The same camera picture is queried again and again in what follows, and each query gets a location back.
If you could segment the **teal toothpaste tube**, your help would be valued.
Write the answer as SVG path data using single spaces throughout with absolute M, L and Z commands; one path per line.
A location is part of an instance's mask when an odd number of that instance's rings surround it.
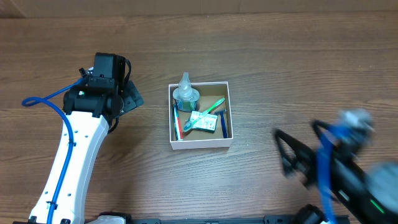
M 176 140 L 183 141 L 183 133 L 182 133 L 182 128 L 181 128 L 180 119 L 179 119 L 179 115 L 178 115 L 177 105 L 173 105 L 173 109 L 174 109 L 174 124 L 175 124 Z

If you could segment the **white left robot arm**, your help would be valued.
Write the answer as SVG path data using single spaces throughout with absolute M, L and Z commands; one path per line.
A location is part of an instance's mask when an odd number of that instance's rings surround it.
M 43 192 L 28 223 L 84 223 L 88 186 L 98 151 L 122 115 L 143 105 L 130 79 L 132 66 L 116 54 L 96 53 L 93 67 L 49 96 L 29 97 L 22 105 L 43 103 L 62 119 L 62 135 Z

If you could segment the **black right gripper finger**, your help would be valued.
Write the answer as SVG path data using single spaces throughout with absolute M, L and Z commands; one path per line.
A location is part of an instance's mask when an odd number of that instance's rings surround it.
M 297 159 L 301 160 L 306 156 L 307 153 L 307 146 L 300 142 L 299 140 L 293 138 L 289 134 L 283 132 L 280 129 L 275 129 L 274 130 L 274 139 L 277 144 L 277 148 L 279 150 L 281 159 L 283 162 L 292 162 L 293 160 L 287 155 L 287 153 L 284 150 L 283 147 L 283 142 L 288 145 L 291 150 L 293 150 L 294 155 Z
M 329 131 L 331 129 L 331 124 L 316 119 L 312 121 L 311 126 L 322 146 L 333 146 L 333 143 L 324 135 L 322 131 L 322 129 Z

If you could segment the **clear soap pump bottle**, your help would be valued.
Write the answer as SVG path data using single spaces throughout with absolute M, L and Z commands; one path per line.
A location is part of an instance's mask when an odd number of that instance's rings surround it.
M 189 113 L 197 109 L 200 94 L 192 87 L 188 72 L 183 73 L 178 88 L 173 91 L 172 96 L 178 110 Z

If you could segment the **blue disposable razor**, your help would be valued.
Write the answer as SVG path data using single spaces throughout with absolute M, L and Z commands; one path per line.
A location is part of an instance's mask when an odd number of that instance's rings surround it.
M 226 109 L 223 109 L 223 110 L 214 112 L 214 115 L 220 116 L 223 137 L 226 139 L 226 138 L 228 138 L 228 132 L 227 132 L 227 128 L 226 128 L 226 122 L 224 119 L 225 113 L 226 113 Z

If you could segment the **green white soap bar pack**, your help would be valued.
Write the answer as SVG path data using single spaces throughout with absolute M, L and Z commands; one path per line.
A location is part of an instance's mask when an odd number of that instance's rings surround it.
M 204 118 L 197 121 L 193 125 L 192 129 L 214 133 L 216 131 L 217 122 L 218 122 L 217 115 L 207 114 Z

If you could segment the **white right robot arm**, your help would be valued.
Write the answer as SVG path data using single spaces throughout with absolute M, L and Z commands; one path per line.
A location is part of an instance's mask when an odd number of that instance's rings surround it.
M 294 171 L 303 185 L 317 186 L 322 208 L 307 205 L 290 223 L 347 223 L 334 214 L 339 201 L 360 223 L 397 223 L 397 163 L 378 164 L 366 173 L 354 161 L 374 131 L 371 115 L 361 108 L 340 112 L 337 123 L 312 121 L 319 140 L 316 151 L 280 129 L 273 136 L 285 176 Z

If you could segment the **green white toothbrush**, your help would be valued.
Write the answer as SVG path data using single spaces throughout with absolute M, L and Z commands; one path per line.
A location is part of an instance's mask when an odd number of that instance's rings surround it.
M 188 131 L 190 131 L 193 126 L 199 122 L 201 119 L 203 119 L 208 113 L 210 113 L 212 110 L 214 110 L 215 108 L 219 107 L 223 102 L 225 101 L 225 98 L 220 98 L 218 101 L 216 101 L 210 108 L 208 108 L 207 110 L 205 110 L 204 112 L 201 112 L 198 115 L 198 118 L 193 120 L 193 121 L 187 121 L 183 127 L 183 131 L 186 133 Z

